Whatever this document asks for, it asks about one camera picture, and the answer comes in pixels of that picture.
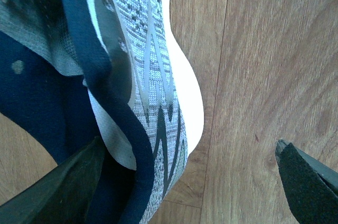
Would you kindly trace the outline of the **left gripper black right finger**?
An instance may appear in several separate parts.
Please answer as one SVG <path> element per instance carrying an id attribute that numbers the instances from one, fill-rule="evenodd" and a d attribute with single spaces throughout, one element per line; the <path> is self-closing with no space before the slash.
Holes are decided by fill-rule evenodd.
<path id="1" fill-rule="evenodd" d="M 337 223 L 337 172 L 280 139 L 275 149 L 288 206 L 299 223 Z"/>

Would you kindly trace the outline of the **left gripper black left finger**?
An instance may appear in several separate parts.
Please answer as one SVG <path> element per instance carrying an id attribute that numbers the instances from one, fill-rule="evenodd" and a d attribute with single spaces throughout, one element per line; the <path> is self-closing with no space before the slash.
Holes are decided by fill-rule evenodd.
<path id="1" fill-rule="evenodd" d="M 1 205 L 1 223 L 84 223 L 101 176 L 100 137 Z"/>

